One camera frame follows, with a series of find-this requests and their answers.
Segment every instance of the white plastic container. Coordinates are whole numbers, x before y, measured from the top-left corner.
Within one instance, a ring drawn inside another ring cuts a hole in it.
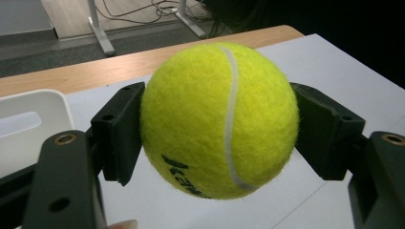
[[[36,163],[48,137],[74,128],[61,92],[44,89],[0,97],[0,178]]]

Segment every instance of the dark background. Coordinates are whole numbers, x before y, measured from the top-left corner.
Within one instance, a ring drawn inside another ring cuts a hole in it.
[[[289,25],[317,33],[405,89],[405,10],[390,1],[204,0],[235,32]]]

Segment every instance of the yellow tennis ball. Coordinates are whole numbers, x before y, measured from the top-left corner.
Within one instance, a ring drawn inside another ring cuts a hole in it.
[[[197,45],[169,58],[147,84],[140,131],[145,154],[176,188],[232,199],[276,177],[298,133],[295,94],[259,52]]]

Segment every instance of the white table surface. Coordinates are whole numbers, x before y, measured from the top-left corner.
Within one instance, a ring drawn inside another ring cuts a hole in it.
[[[366,119],[363,135],[374,131],[405,135],[405,91],[322,37],[309,35],[259,51],[289,81],[316,88]],[[67,94],[76,128],[86,131],[91,118],[117,90],[149,78]],[[143,151],[125,187],[100,176],[108,223],[136,219],[139,229],[351,229],[350,178],[347,173],[343,181],[324,181],[296,151],[281,175],[235,200],[193,198],[175,190]]]

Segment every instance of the desk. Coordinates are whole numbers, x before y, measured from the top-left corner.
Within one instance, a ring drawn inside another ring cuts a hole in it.
[[[291,82],[312,86],[362,116],[367,121],[364,136],[374,131],[405,135],[405,91],[322,37],[303,36],[289,27],[236,36],[220,40],[256,48],[275,62]],[[146,82],[168,56],[190,45],[17,75],[0,80],[0,92],[57,89],[67,94],[76,128],[85,131],[90,127],[90,118],[120,87]],[[343,181],[322,180],[294,151],[282,173],[253,195],[231,201],[207,200],[174,190],[141,152],[134,175],[125,187],[103,177],[100,182],[110,224],[137,219],[140,229],[351,229],[347,188],[350,178],[347,173]]]
[[[304,35],[292,27],[279,26],[36,73],[20,74],[0,79],[0,97],[43,88],[55,89],[64,94],[70,94],[144,76],[151,74],[175,52],[195,44],[233,41],[257,49],[302,36]]]

